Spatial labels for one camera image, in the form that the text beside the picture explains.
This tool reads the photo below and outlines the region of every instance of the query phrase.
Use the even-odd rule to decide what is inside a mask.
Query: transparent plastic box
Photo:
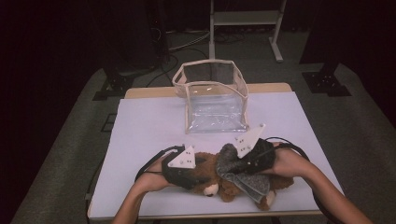
[[[183,63],[172,81],[186,99],[186,133],[248,130],[248,87],[232,61]]]

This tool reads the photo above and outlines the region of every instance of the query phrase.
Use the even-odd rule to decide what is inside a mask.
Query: dark background
[[[268,5],[253,0],[243,1],[243,5],[240,2],[219,0],[217,7],[252,9],[255,4],[263,7],[278,4],[277,1]],[[396,39],[391,19],[394,8],[387,2],[366,1],[352,6],[324,0],[318,11],[315,2],[289,1],[282,24],[282,29],[288,31],[312,27],[302,63],[323,63],[333,50],[331,46],[340,46],[335,55],[359,75],[394,125],[396,113],[391,106],[396,71],[391,52]],[[81,90],[95,71],[105,68],[108,76],[117,79],[120,78],[117,68],[134,71],[162,62],[166,46],[161,43],[163,40],[150,41],[155,34],[149,27],[178,31],[208,27],[207,0],[201,4],[164,1],[166,14],[162,21],[157,20],[157,3],[0,2],[4,124],[0,149],[1,222],[7,223],[14,216]]]

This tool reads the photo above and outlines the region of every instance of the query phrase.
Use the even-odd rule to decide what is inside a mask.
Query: gray cloth
[[[270,189],[268,175],[246,174],[244,173],[246,164],[246,161],[237,157],[233,144],[226,144],[219,153],[216,171],[221,178],[233,182],[256,203],[260,203]]]

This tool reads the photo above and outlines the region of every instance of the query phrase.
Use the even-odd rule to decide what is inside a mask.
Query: white tabletop
[[[294,92],[251,93],[247,103],[250,127],[265,123],[262,138],[282,137],[302,148],[310,160],[341,187]],[[177,97],[124,99],[120,101],[106,158],[99,176],[89,218],[114,217],[134,183],[137,171],[160,150],[194,145],[195,151],[217,153],[240,133],[185,134],[185,102]],[[318,212],[311,188],[301,178],[277,192],[267,212],[247,195],[224,203],[219,196],[195,195],[178,187],[148,193],[140,218],[273,216]]]

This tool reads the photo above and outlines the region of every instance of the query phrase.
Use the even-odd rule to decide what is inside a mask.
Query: gray carpet
[[[267,42],[268,36],[269,33],[250,34],[245,35],[244,40],[230,45],[217,44],[217,58],[234,61],[247,83],[289,83],[348,199],[375,223],[393,223],[396,220],[393,211],[396,208],[396,132],[392,125],[363,88],[357,75],[342,64],[335,74],[352,96],[329,97],[324,93],[310,92],[302,72],[318,71],[321,64],[299,64],[307,33],[281,32],[278,45],[284,57],[283,63],[276,63]],[[172,34],[169,35],[169,44],[171,47],[179,46],[196,37]],[[191,48],[208,55],[206,43]],[[171,58],[170,62],[163,65],[163,69],[168,70],[177,62],[176,67],[168,73],[170,77],[182,63],[205,58],[201,52],[192,49],[175,52],[173,55],[178,62]],[[159,69],[138,77],[134,87],[145,87],[161,72]],[[94,189],[95,171],[106,154],[110,139],[110,133],[103,132],[102,129],[107,117],[117,113],[120,100],[120,97],[109,97],[105,101],[92,100],[105,80],[106,74],[102,69],[92,75],[13,223],[87,222],[84,198],[89,186],[92,186],[90,192]],[[168,78],[162,76],[150,86],[169,85]],[[323,216],[281,217],[280,221],[283,224],[326,223]],[[197,219],[166,220],[163,223],[210,222]],[[262,217],[221,219],[219,223],[271,222]]]

